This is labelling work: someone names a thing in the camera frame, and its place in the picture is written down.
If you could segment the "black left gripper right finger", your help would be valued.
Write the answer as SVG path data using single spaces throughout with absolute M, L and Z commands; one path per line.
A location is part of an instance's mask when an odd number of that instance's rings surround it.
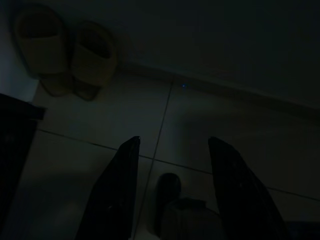
M 215 197 L 230 240 L 289 240 L 290 233 L 265 185 L 241 154 L 223 140 L 210 137 Z

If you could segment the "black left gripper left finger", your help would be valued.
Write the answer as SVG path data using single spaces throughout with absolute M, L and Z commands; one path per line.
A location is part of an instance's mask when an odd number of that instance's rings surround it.
M 128 240 L 132 236 L 140 137 L 120 145 L 90 192 L 78 240 Z

